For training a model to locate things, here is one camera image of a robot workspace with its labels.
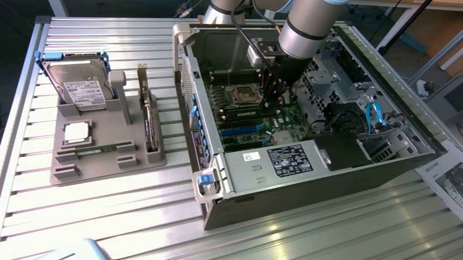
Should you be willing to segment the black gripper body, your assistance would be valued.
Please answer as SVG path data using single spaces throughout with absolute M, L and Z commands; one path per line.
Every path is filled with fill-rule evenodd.
M 312 58 L 297 59 L 287 55 L 277 41 L 259 40 L 259 51 L 269 64 L 272 85 L 276 79 L 285 81 L 287 89 L 300 79 Z

